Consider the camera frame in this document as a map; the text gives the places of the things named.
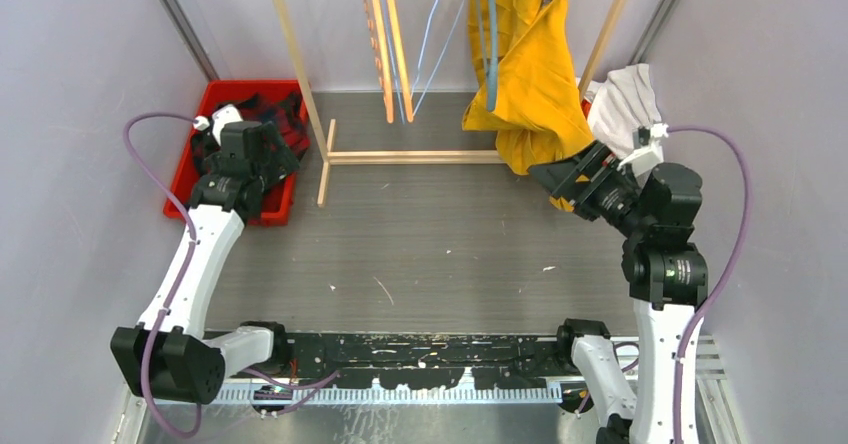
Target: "wooden clothes rack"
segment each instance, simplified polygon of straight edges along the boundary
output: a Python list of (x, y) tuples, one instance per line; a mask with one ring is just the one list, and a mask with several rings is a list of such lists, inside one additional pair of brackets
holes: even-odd
[[(280, 20), (280, 27), (283, 31), (286, 44), (289, 48), (289, 57), (294, 64), (297, 82), (300, 85), (301, 93), (303, 94), (303, 102), (306, 104), (306, 110), (309, 112), (309, 122), (315, 134), (315, 143), (321, 153), (321, 159), (324, 162), (324, 167), (321, 171), (321, 183), (318, 187), (317, 204), (319, 207), (324, 207), (327, 204), (327, 186), (329, 185), (330, 169), (332, 166), (351, 166), (351, 165), (378, 165), (378, 164), (503, 164), (498, 152), (491, 151), (335, 151), (336, 138), (336, 120), (330, 120), (330, 128), (326, 137), (324, 128), (321, 126), (321, 120), (318, 117), (318, 109), (315, 107), (315, 100), (312, 95), (312, 89), (309, 86), (309, 79), (306, 75), (306, 69), (303, 65), (303, 56), (300, 52), (300, 46), (297, 44), (297, 39), (294, 34), (294, 27), (289, 17), (288, 7), (285, 0), (273, 0), (274, 8), (277, 12), (277, 17)], [(601, 57), (606, 51), (610, 38), (612, 37), (615, 26), (621, 17), (621, 12), (627, 0), (613, 0), (612, 5), (607, 13), (604, 25), (595, 41), (595, 46), (592, 49), (592, 54), (589, 61), (586, 63), (586, 68), (580, 79), (580, 101), (586, 94), (586, 89), (589, 82), (595, 75), (595, 72), (600, 63)]]

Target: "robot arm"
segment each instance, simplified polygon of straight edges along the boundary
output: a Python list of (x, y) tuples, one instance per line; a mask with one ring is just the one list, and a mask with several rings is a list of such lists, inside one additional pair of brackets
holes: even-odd
[[(248, 323), (204, 340), (206, 311), (227, 255), (248, 220), (261, 212), (265, 192), (299, 167), (272, 122), (245, 122), (233, 106), (203, 118), (195, 128), (214, 138), (220, 150), (204, 163), (208, 173), (195, 184), (188, 214), (195, 225), (194, 254), (156, 336), (150, 383), (157, 399), (210, 403), (225, 378), (269, 360), (288, 362), (285, 328)], [(162, 285), (134, 328), (120, 327), (111, 349), (133, 394), (141, 396), (142, 349), (171, 292), (192, 238), (188, 226)]]
[[(707, 297), (706, 262), (688, 242), (701, 205), (701, 178), (682, 165), (661, 163), (656, 139), (664, 129), (640, 133), (637, 140), (643, 149), (623, 161), (595, 142), (571, 159), (530, 168), (553, 197), (569, 201), (575, 214), (589, 221), (603, 217), (625, 237), (621, 266), (639, 330), (638, 400), (618, 368), (603, 323), (569, 319), (560, 329), (562, 352), (585, 376), (596, 403), (602, 427), (598, 443), (674, 442), (677, 346)], [(650, 171), (644, 186), (638, 185), (634, 169)], [(695, 355), (697, 342), (698, 331), (689, 355)], [(695, 369), (684, 369), (683, 438), (686, 444), (697, 444)]]

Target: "yellow garment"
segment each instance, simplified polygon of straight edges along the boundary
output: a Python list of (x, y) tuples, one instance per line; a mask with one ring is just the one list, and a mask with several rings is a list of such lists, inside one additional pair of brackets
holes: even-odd
[[(466, 131), (498, 131), (495, 147), (512, 172), (571, 157), (588, 146), (592, 132), (580, 108), (571, 54), (565, 41), (568, 0), (495, 0), (498, 20), (498, 101), (486, 110), (486, 74), (477, 27), (476, 0), (470, 0), (471, 61), (481, 88), (465, 111)], [(486, 55), (489, 55), (487, 0), (481, 0)], [(560, 199), (560, 209), (571, 207)]]

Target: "white cloth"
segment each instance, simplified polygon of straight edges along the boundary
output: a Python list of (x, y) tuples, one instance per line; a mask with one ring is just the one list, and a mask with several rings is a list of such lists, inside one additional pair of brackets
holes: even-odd
[(592, 108), (589, 129), (619, 158), (633, 152), (633, 131), (662, 122), (647, 64), (636, 64), (607, 74)]

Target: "red plastic bin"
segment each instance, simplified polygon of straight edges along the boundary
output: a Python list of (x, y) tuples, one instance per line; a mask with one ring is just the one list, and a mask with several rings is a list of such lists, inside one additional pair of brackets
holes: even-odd
[[(285, 99), (292, 91), (300, 91), (297, 81), (212, 81), (206, 87), (203, 100), (197, 108), (196, 115), (211, 116), (215, 106), (226, 101), (243, 101), (249, 99), (257, 92), (271, 102), (279, 102)], [(303, 122), (308, 119), (306, 106), (300, 106), (300, 118)], [(183, 154), (177, 165), (174, 180), (171, 181), (171, 192), (181, 202), (188, 202), (191, 197), (191, 189), (200, 178), (191, 159), (191, 136), (197, 131), (193, 130), (186, 138)], [(288, 176), (281, 186), (276, 186), (262, 199), (262, 214), (259, 219), (251, 219), (248, 224), (260, 226), (285, 226), (289, 222), (289, 211), (294, 203), (294, 186), (297, 181), (297, 173)], [(171, 219), (182, 219), (180, 212), (171, 203), (165, 200), (163, 213)]]

